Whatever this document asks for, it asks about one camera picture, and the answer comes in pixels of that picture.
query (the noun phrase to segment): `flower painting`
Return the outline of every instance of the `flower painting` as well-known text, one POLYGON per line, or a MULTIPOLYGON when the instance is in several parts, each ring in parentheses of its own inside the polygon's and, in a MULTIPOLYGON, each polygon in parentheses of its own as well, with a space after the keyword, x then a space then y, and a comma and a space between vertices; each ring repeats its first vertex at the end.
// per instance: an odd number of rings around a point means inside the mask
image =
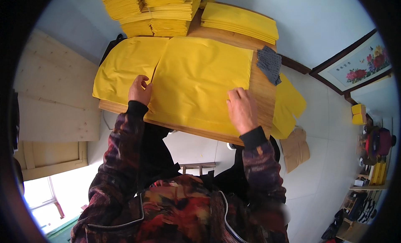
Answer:
POLYGON ((327 71, 344 88, 349 89, 369 78, 376 77, 391 68, 386 48, 378 33, 343 59, 338 60, 327 71))

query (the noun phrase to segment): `framed picture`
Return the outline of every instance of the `framed picture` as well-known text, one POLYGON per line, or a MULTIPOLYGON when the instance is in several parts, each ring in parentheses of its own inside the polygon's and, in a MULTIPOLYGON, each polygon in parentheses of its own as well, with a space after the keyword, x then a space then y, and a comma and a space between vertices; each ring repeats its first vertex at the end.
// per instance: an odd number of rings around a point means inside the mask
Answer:
POLYGON ((347 95, 391 72, 380 35, 373 30, 331 59, 313 68, 310 75, 340 95, 347 95))

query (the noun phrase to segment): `person's right hand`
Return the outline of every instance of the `person's right hand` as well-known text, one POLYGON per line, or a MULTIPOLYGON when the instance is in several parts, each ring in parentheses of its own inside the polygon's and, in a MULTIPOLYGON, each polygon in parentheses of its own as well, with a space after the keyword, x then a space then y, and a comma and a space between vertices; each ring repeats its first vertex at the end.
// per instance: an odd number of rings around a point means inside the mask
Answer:
POLYGON ((145 75, 138 75, 133 81, 131 87, 128 92, 128 101, 135 100, 146 106, 148 106, 150 102, 150 95, 152 94, 153 84, 146 84, 146 80, 149 78, 145 75))
POLYGON ((228 91, 227 107, 231 123, 240 135, 258 127, 258 106, 248 90, 234 88, 228 91))

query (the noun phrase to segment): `wooden table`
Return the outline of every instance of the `wooden table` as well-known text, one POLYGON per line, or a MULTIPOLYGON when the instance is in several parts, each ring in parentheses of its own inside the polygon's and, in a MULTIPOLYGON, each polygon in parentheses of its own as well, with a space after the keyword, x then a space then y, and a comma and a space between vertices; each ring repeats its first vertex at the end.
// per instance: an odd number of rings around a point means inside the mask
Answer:
MULTIPOLYGON (((189 37, 210 38, 229 45, 251 49, 253 50, 252 66, 251 66, 251 79, 249 81, 249 90, 255 96, 258 103, 258 122, 263 127, 267 138, 270 136, 272 129, 274 104, 275 104, 275 86, 270 83, 263 72, 256 66, 258 61, 257 50, 262 49, 265 45, 277 51, 275 45, 271 45, 259 39, 251 38, 249 36, 241 35, 234 32, 219 30, 214 28, 201 27, 201 16, 203 10, 198 10, 195 15, 188 31, 189 37)), ((114 113, 124 113, 127 111, 127 106, 113 103, 107 100, 100 100, 99 108, 111 111, 114 113)), ((161 123, 153 120, 145 120, 148 123, 161 125, 170 129, 187 132, 189 134, 207 137, 213 140, 233 143, 236 145, 243 145, 238 137, 231 135, 219 134, 216 132, 205 131, 186 127, 182 125, 175 125, 170 123, 161 123)))

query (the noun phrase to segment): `zipper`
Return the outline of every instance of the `zipper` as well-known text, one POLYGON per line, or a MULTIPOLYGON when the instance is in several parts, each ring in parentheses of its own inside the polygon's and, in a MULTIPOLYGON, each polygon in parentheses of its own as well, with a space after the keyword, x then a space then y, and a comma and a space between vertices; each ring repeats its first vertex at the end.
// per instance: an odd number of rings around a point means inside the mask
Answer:
POLYGON ((102 225, 95 225, 95 224, 88 224, 88 226, 101 228, 101 229, 116 229, 116 228, 128 226, 128 225, 134 224, 136 222, 142 221, 145 218, 145 212, 143 211, 143 203, 142 203, 142 193, 140 193, 138 196, 139 196, 139 200, 141 201, 142 218, 125 223, 125 224, 115 225, 115 226, 102 226, 102 225))
POLYGON ((246 241, 246 240, 244 240, 243 238, 241 238, 241 236, 239 236, 238 233, 236 233, 236 232, 234 231, 234 229, 228 224, 228 222, 227 222, 228 202, 227 202, 227 199, 225 198, 224 193, 223 193, 222 191, 219 191, 219 192, 223 195, 224 201, 225 201, 225 203, 226 203, 226 211, 225 211, 225 214, 224 214, 224 224, 226 225, 226 227, 228 228, 228 230, 235 236, 235 238, 236 238, 239 242, 248 243, 248 241, 246 241))

